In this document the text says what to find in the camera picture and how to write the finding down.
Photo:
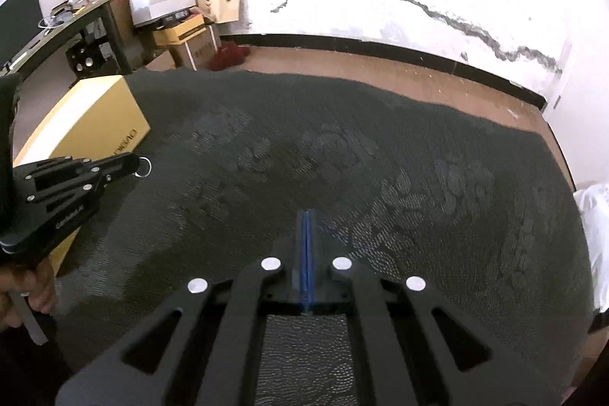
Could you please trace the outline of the person's left hand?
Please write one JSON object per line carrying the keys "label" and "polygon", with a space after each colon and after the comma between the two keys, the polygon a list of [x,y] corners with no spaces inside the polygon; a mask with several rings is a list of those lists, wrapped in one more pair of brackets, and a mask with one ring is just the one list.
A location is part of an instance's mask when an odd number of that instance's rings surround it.
{"label": "person's left hand", "polygon": [[49,259],[42,260],[35,270],[1,268],[1,330],[18,328],[23,319],[18,315],[9,293],[27,294],[30,307],[37,312],[51,313],[57,302],[55,272]]}

